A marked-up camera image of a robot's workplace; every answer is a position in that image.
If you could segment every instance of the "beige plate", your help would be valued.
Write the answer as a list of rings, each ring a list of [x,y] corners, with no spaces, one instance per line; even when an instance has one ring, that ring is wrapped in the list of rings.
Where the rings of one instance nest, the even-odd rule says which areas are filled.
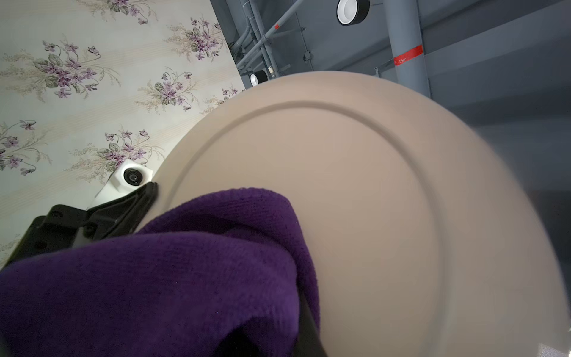
[[[249,89],[198,123],[157,171],[142,224],[197,196],[286,196],[315,262],[335,356],[566,351],[565,295],[529,201],[453,114],[345,72]]]

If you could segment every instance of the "camera lens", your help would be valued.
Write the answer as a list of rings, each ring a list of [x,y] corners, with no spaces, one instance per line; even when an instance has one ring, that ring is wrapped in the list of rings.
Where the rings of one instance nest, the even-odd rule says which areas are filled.
[[[128,184],[133,186],[138,186],[143,182],[143,174],[139,170],[136,169],[127,169],[123,173],[123,178],[127,181]]]

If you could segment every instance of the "gray pillar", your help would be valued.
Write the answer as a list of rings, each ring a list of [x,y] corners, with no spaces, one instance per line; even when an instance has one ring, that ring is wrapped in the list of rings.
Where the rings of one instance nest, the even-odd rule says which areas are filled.
[[[406,61],[398,61],[399,56],[403,58],[403,54],[418,49],[423,43],[416,0],[384,0],[384,7],[399,84],[430,98],[424,51]]]
[[[250,22],[250,26],[252,27],[252,30],[254,31],[254,36],[256,37],[256,40],[260,41],[263,34],[260,32],[260,29],[258,28],[258,24],[256,23],[256,19],[254,18],[254,13],[252,12],[252,6],[250,5],[250,1],[249,0],[240,0],[240,3],[242,4],[242,10],[244,10],[244,15],[246,15],[246,18]],[[262,47],[262,56],[264,57],[264,62],[266,63],[266,67],[267,68],[271,67],[272,62],[270,61],[270,57],[268,56],[266,49],[263,47]]]
[[[256,20],[256,24],[258,24],[258,29],[260,33],[265,34],[266,28],[264,27],[264,22],[262,21],[262,15],[260,15],[260,11],[258,10],[258,5],[255,1],[250,0],[250,6],[252,7],[252,13],[254,14],[254,19]],[[276,64],[276,59],[274,58],[274,52],[272,51],[272,47],[266,41],[264,42],[264,47],[266,48],[266,52],[268,53],[268,57],[270,58],[270,62],[272,64],[272,75],[276,78],[280,76],[278,72],[278,65]]]

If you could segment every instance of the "floral wallpaper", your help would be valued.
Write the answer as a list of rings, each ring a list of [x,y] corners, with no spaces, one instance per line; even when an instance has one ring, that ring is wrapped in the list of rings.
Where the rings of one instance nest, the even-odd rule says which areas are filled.
[[[44,58],[34,58],[25,50],[12,56],[4,55],[3,59],[10,62],[10,67],[0,71],[0,76],[17,82],[8,89],[22,95],[34,92],[44,102],[43,95],[50,88],[56,89],[53,93],[60,99],[72,93],[87,98],[106,77],[111,84],[120,85],[116,71],[98,65],[101,55],[95,46],[80,51],[78,46],[67,41],[61,41],[59,45],[42,41],[42,45],[47,51]]]
[[[244,90],[209,0],[43,4],[0,12],[0,266],[36,216],[87,208],[125,160],[156,171]]]

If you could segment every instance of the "gray wall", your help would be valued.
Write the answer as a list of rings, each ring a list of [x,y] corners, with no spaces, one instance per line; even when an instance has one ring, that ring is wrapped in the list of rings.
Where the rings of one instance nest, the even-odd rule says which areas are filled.
[[[292,4],[255,1],[266,27]],[[227,3],[240,33],[239,0]],[[379,67],[394,81],[383,6],[344,27],[336,3],[306,0],[297,11],[314,69],[374,75]],[[432,98],[477,128],[525,187],[571,189],[564,162],[571,154],[571,0],[419,0],[419,12]],[[282,29],[297,26],[292,17]],[[299,33],[272,47],[279,66],[291,64],[287,74],[311,70]]]

